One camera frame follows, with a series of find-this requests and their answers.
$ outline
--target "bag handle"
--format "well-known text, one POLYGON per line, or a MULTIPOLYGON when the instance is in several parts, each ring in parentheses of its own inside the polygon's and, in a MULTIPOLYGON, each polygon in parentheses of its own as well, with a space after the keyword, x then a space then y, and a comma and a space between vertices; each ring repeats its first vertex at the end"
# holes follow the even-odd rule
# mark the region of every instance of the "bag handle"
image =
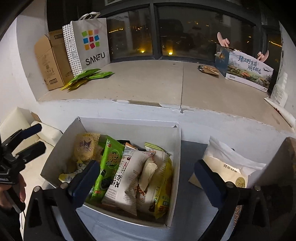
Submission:
POLYGON ((91 17, 90 18, 88 18, 88 19, 93 19, 93 18, 97 18, 99 15, 100 15, 101 13, 100 12, 91 12, 91 13, 86 13, 86 14, 84 14, 83 16, 81 16, 78 20, 85 20, 86 19, 86 17, 88 16, 88 15, 90 15, 91 17))

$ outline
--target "printed cardboard poster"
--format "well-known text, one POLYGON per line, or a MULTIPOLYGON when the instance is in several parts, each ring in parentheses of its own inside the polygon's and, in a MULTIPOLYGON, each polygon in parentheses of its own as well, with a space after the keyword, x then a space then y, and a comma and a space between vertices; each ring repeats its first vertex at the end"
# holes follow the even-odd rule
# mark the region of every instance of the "printed cardboard poster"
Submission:
POLYGON ((267 92, 273 68, 237 50, 229 53, 226 77, 267 92))

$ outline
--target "white cardboard box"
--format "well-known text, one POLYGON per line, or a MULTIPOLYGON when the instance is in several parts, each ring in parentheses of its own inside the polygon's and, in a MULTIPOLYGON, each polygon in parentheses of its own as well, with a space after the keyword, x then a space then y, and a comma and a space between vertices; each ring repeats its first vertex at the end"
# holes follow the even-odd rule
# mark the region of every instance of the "white cardboard box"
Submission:
POLYGON ((273 68, 238 50, 217 45, 219 53, 215 58, 215 66, 222 75, 263 92, 267 92, 272 78, 273 68))
POLYGON ((130 140, 132 144, 144 148, 144 142, 161 146, 170 153, 173 164, 173 182, 170 197, 170 207, 165 218, 146 220, 125 217, 102 208, 84 203, 88 208, 124 222, 149 227, 170 227, 173 219, 180 172, 181 129, 178 122, 156 120, 129 120, 77 117, 64 132, 53 151, 49 155, 41 176, 51 185, 58 187, 61 182, 58 177, 66 170, 67 161, 73 156, 75 137, 79 133, 96 132, 107 134, 114 139, 130 140))

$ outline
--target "green seaweed snack bag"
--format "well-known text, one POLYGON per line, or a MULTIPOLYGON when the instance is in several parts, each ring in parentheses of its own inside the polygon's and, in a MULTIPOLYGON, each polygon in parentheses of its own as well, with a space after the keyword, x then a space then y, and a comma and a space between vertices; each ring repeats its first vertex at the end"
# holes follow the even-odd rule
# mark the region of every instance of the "green seaweed snack bag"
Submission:
POLYGON ((93 192, 94 192, 94 186, 91 188, 91 190, 89 191, 89 194, 87 195, 87 197, 85 199, 85 201, 90 203, 90 204, 91 204, 90 199, 91 199, 91 196, 92 196, 93 192))
POLYGON ((123 151, 124 146, 122 144, 107 136, 107 142, 101 160, 101 171, 94 185, 94 191, 90 198, 91 203, 100 203, 105 196, 119 167, 123 151))

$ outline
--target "cardboard box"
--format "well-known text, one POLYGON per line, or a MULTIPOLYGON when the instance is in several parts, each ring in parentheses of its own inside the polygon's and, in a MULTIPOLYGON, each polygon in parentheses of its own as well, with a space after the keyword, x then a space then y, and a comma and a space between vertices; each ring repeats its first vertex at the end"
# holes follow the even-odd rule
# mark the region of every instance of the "cardboard box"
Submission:
POLYGON ((63 30, 44 35, 35 44, 35 55, 48 90, 63 87, 74 78, 68 60, 63 30))
POLYGON ((148 215, 133 218, 131 214, 126 215, 122 212, 110 211, 84 203, 85 206, 94 211, 124 222, 158 228, 170 227, 176 204, 180 171, 181 129, 179 123, 155 120, 76 118, 54 147, 41 172, 41 176, 54 187, 61 184, 58 177, 66 170, 67 162, 73 156, 76 135, 84 132, 96 132, 107 134, 114 139, 130 140, 132 144, 143 148, 145 142, 150 142, 161 146, 172 154, 174 174, 170 207, 168 213, 162 218, 156 220, 153 216, 148 215))
POLYGON ((240 51, 217 45, 215 66, 222 75, 231 80, 267 92, 273 68, 240 51))

